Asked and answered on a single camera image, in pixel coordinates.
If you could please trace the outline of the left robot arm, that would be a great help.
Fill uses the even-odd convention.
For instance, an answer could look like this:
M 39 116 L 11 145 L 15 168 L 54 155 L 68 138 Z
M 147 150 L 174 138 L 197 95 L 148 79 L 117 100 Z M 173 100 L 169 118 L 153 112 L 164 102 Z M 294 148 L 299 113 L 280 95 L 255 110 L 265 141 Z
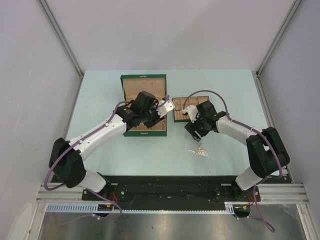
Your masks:
M 48 186 L 49 177 L 55 174 L 62 181 L 60 187 L 82 187 L 100 200 L 107 199 L 111 193 L 107 180 L 100 173 L 86 169 L 84 162 L 111 138 L 141 123 L 150 128 L 164 120 L 174 108 L 169 98 L 166 95 L 158 100 L 151 93 L 141 91 L 134 100 L 118 102 L 112 114 L 88 132 L 70 140 L 57 139 L 52 147 L 44 188 L 55 189 Z

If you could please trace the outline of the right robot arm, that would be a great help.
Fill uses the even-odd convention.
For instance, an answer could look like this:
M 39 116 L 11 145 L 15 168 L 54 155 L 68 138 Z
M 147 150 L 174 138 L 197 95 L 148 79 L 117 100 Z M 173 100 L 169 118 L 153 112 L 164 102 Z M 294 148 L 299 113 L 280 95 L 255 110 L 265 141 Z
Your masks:
M 194 140 L 200 142 L 209 132 L 227 135 L 247 148 L 249 167 L 238 175 L 230 188 L 231 196 L 242 201 L 249 189 L 278 172 L 290 163 L 289 154 L 274 127 L 254 128 L 232 119 L 226 111 L 217 112 L 214 105 L 205 101 L 182 110 L 190 121 L 184 126 Z

